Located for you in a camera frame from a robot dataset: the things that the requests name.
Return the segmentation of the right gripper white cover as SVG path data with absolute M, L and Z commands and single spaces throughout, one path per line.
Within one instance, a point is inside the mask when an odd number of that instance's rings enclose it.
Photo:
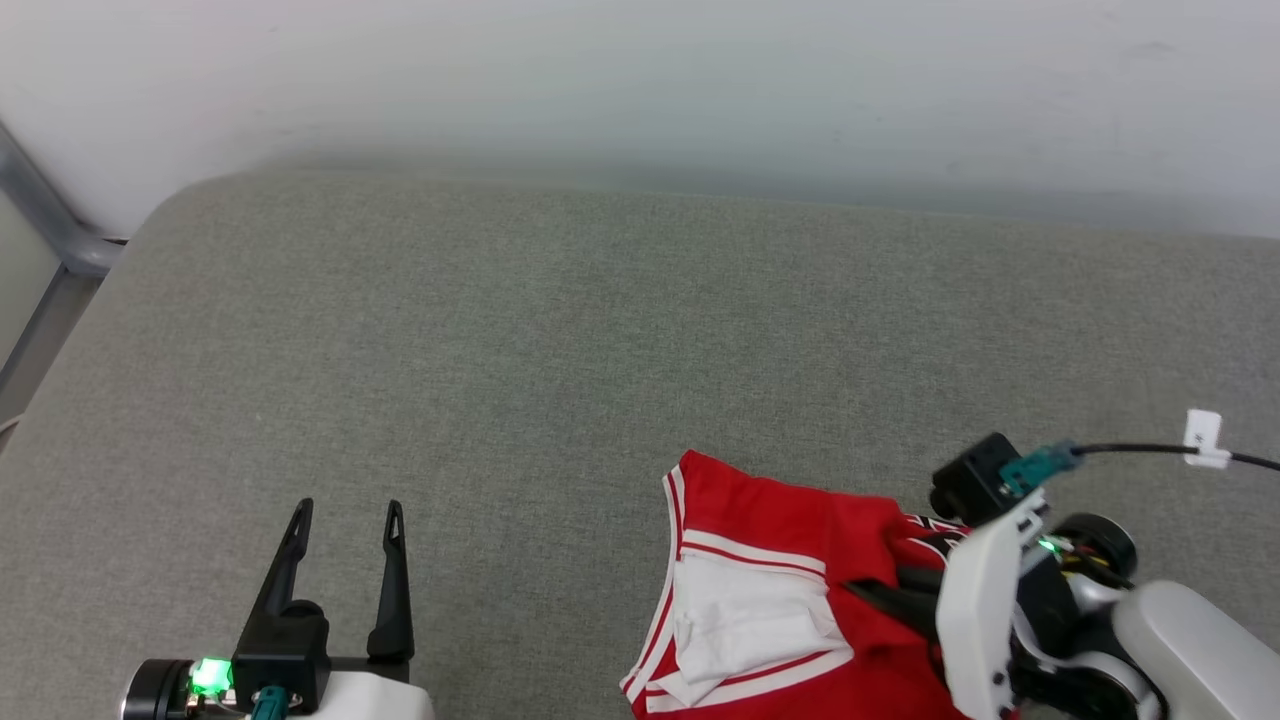
M 1111 612 L 1126 588 L 1085 573 L 1092 557 L 1044 529 L 1036 489 L 977 528 L 946 570 L 899 565 L 899 587 L 845 589 L 924 641 L 937 641 L 956 710 L 1012 720 L 1029 707 L 1069 720 L 1161 720 L 1161 694 L 1120 647 Z

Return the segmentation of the red and white basketball jersey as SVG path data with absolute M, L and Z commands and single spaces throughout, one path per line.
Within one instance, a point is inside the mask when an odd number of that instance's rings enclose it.
M 945 570 L 965 527 L 695 451 L 662 487 L 662 597 L 620 683 L 635 720 L 968 720 L 940 650 L 849 589 Z

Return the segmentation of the grey metal frame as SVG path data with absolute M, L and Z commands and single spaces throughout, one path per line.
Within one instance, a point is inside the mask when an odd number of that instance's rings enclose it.
M 82 223 L 0 124 L 0 438 L 124 247 Z

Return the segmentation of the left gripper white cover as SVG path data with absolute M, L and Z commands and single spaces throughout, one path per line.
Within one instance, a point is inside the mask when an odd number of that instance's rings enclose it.
M 302 498 L 291 514 L 262 582 L 262 611 L 284 612 L 293 601 L 296 573 L 308 546 L 314 500 Z M 381 533 L 384 571 L 378 618 L 367 635 L 370 661 L 413 657 L 413 615 L 399 501 L 388 503 Z M 236 707 L 228 659 L 150 659 L 131 678 L 120 702 L 120 720 L 250 720 Z M 319 710 L 287 720 L 435 720 L 429 693 L 410 683 L 366 671 L 330 674 Z

